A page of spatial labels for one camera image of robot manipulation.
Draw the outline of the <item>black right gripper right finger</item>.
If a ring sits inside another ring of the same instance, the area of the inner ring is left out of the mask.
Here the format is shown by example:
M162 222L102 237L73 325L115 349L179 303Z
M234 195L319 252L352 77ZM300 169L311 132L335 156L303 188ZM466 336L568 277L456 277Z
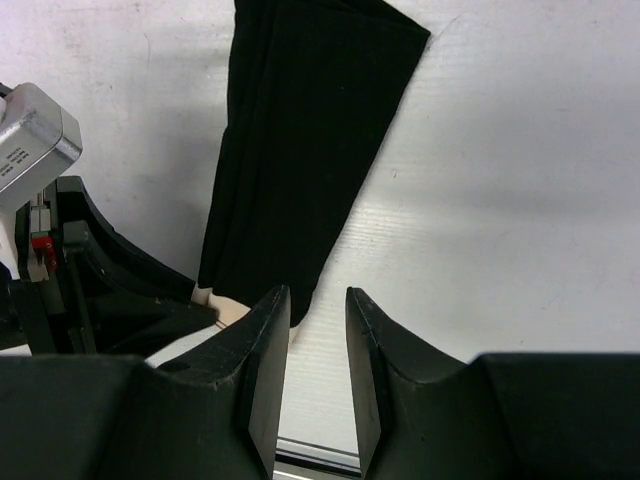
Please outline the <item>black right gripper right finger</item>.
M461 362L346 293L366 479L635 479L639 358L489 353Z

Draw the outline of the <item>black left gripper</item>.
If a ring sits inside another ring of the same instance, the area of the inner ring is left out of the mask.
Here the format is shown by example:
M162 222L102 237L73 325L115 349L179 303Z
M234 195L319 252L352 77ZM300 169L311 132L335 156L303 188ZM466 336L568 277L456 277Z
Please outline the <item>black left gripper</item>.
M1 347L32 353L156 353L214 325L194 282L115 231L78 176L9 222L18 276L1 275Z

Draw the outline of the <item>black underwear with beige waistband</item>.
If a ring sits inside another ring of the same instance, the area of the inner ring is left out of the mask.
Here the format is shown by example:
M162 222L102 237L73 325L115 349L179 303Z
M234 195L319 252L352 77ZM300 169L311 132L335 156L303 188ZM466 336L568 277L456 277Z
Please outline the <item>black underwear with beige waistband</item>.
M301 323L429 31L383 1L239 1L195 298L222 326L273 287Z

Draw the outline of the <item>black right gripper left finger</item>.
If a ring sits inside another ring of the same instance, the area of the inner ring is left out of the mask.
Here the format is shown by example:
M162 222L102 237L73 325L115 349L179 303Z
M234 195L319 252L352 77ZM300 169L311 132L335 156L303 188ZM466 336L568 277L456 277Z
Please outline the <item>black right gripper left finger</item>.
M1 360L5 479L268 479L290 294L158 367L115 355Z

